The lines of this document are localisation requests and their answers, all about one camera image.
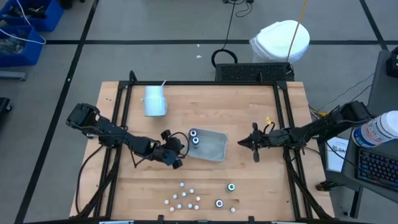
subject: paper sheet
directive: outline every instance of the paper sheet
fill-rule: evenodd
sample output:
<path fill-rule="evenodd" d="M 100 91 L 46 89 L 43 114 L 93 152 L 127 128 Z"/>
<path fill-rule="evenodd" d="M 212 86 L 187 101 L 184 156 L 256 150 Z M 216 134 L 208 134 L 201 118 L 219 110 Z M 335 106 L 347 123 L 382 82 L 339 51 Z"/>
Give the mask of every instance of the paper sheet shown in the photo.
<path fill-rule="evenodd" d="M 348 147 L 348 140 L 338 137 L 331 138 L 328 144 L 337 152 L 341 157 L 346 157 Z M 326 169 L 335 172 L 341 172 L 344 160 L 337 156 L 328 145 L 326 145 Z"/>

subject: wooden tabletop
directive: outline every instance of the wooden tabletop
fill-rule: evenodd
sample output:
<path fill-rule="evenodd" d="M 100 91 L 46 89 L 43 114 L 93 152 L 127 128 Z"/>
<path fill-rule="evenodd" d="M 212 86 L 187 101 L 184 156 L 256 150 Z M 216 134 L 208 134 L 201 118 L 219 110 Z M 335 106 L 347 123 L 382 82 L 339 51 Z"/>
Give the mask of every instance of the wooden tabletop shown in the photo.
<path fill-rule="evenodd" d="M 112 117 L 117 86 L 117 82 L 102 84 L 97 107 L 105 117 Z M 288 87 L 295 125 L 311 122 L 303 83 L 290 82 Z M 271 86 L 166 85 L 164 95 L 169 104 L 167 115 L 163 118 L 145 117 L 141 102 L 144 86 L 134 86 L 127 118 L 128 131 L 152 139 L 161 139 L 160 134 L 165 129 L 172 133 L 188 133 L 191 128 L 226 133 L 226 158 L 223 162 L 210 162 L 188 157 L 177 170 L 159 162 L 144 161 L 134 169 L 128 148 L 123 147 L 112 219 L 156 220 L 158 215 L 164 215 L 166 220 L 247 220 L 248 216 L 254 216 L 257 221 L 294 220 L 282 148 L 261 149 L 260 162 L 254 163 L 250 149 L 236 143 L 252 132 L 253 122 L 262 129 L 267 117 L 277 124 L 275 128 L 279 128 Z M 288 126 L 281 91 L 280 97 L 285 125 Z M 318 149 L 315 141 L 308 146 Z M 88 140 L 85 158 L 96 148 L 98 140 Z M 103 158 L 104 150 L 87 163 L 82 173 L 80 208 L 97 189 Z M 324 210 L 334 216 L 329 193 L 315 189 L 316 184 L 325 180 L 319 154 L 307 150 L 302 161 L 309 191 Z M 181 182 L 185 183 L 184 188 L 179 187 Z M 234 192 L 225 191 L 228 183 L 235 184 Z M 195 193 L 189 194 L 189 189 L 195 189 Z M 182 192 L 187 192 L 187 197 L 181 197 Z M 298 188 L 297 192 L 304 217 Z M 177 194 L 178 199 L 173 199 L 173 194 Z M 196 196 L 201 197 L 200 202 L 195 200 Z M 170 201 L 169 205 L 165 205 L 166 199 Z M 216 199 L 224 201 L 223 208 L 215 207 Z M 178 203 L 183 205 L 181 210 L 177 209 Z M 188 209 L 188 203 L 199 205 L 200 209 Z M 105 205 L 103 203 L 101 214 L 104 214 Z M 171 206 L 175 207 L 174 212 L 170 212 Z M 229 211 L 231 207 L 236 209 L 235 213 Z"/>

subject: white bin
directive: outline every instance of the white bin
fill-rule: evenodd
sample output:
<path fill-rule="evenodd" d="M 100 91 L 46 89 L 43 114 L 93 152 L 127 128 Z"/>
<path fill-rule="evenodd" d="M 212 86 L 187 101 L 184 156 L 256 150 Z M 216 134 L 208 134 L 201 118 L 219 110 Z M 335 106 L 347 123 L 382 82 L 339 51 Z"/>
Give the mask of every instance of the white bin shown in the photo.
<path fill-rule="evenodd" d="M 253 50 L 252 62 L 286 62 L 296 27 L 296 21 L 282 21 L 262 29 L 249 41 Z M 289 62 L 293 63 L 300 59 L 309 43 L 310 34 L 300 24 L 290 51 Z"/>

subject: gray floor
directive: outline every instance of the gray floor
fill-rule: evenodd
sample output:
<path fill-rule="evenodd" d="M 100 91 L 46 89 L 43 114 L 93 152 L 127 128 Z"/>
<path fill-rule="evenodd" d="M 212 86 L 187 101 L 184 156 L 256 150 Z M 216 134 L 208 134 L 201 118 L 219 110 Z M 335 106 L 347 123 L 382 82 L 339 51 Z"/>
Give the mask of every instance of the gray floor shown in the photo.
<path fill-rule="evenodd" d="M 57 29 L 43 33 L 48 40 L 79 40 L 93 0 L 65 11 Z M 250 39 L 262 28 L 287 19 L 297 20 L 304 0 L 257 0 L 252 13 L 233 18 L 230 39 Z M 398 40 L 396 0 L 367 1 L 385 40 Z M 88 40 L 224 39 L 232 5 L 221 0 L 100 0 Z M 310 1 L 303 25 L 312 40 L 377 40 L 357 0 Z M 0 96 L 9 97 L 14 110 L 0 129 L 0 217 L 11 223 L 21 204 L 37 156 L 43 145 L 65 77 L 77 45 L 46 45 L 36 66 L 0 68 L 25 71 L 25 82 L 1 80 Z M 66 218 L 75 191 L 86 140 L 65 125 L 76 103 L 95 104 L 101 82 L 125 80 L 134 70 L 139 80 L 214 80 L 210 57 L 221 45 L 85 45 L 52 139 L 49 154 L 26 222 Z M 250 62 L 250 45 L 227 45 Z M 319 108 L 373 73 L 380 45 L 311 45 L 294 64 L 296 80 L 303 81 L 310 105 Z M 217 62 L 232 62 L 226 55 Z M 371 83 L 371 78 L 325 107 L 349 101 Z M 358 99 L 368 100 L 369 91 Z M 351 206 L 353 192 L 340 187 L 331 192 L 336 216 Z M 398 205 L 365 190 L 357 221 L 393 223 Z"/>

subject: computer keyboard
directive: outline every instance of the computer keyboard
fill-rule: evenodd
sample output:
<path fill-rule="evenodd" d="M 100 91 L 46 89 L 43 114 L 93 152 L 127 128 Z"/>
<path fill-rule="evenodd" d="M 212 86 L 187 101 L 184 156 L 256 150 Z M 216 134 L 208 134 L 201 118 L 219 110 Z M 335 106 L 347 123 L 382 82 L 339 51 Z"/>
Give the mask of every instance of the computer keyboard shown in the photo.
<path fill-rule="evenodd" d="M 398 159 L 359 148 L 356 178 L 398 192 Z"/>

